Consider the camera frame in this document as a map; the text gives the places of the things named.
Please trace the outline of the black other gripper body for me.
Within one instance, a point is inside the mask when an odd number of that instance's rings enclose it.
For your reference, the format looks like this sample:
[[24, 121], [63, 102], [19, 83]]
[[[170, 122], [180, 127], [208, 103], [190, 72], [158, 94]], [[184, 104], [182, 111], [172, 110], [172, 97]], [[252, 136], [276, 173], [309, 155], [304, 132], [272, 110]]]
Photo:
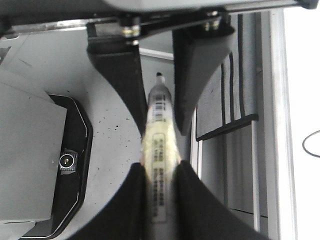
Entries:
[[187, 30], [196, 37], [230, 36], [232, 27], [217, 9], [122, 12], [86, 25], [87, 43], [127, 45], [167, 31]]

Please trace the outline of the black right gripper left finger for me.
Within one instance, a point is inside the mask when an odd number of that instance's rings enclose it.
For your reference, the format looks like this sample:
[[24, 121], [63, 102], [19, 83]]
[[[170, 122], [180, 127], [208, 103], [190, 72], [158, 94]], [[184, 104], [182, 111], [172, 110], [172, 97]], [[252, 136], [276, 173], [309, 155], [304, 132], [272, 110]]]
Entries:
[[139, 240], [145, 200], [145, 169], [133, 163], [123, 183], [102, 208], [69, 240]]

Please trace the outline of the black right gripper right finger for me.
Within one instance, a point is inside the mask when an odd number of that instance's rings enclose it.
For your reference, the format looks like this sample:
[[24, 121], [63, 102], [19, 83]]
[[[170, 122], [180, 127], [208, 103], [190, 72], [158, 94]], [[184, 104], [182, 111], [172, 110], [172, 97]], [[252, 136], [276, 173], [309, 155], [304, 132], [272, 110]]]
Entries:
[[203, 184], [191, 164], [176, 168], [178, 229], [182, 240], [267, 240], [232, 214]]

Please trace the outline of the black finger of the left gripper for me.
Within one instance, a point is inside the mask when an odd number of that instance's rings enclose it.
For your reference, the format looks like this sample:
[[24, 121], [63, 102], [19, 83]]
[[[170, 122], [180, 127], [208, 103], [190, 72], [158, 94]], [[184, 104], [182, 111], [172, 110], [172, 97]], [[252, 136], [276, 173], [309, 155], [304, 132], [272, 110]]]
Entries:
[[181, 135], [190, 132], [199, 99], [217, 68], [231, 53], [233, 27], [205, 31], [187, 27], [172, 32], [174, 57], [174, 116]]
[[86, 50], [91, 64], [117, 92], [142, 136], [148, 107], [139, 47], [100, 42], [89, 43]]

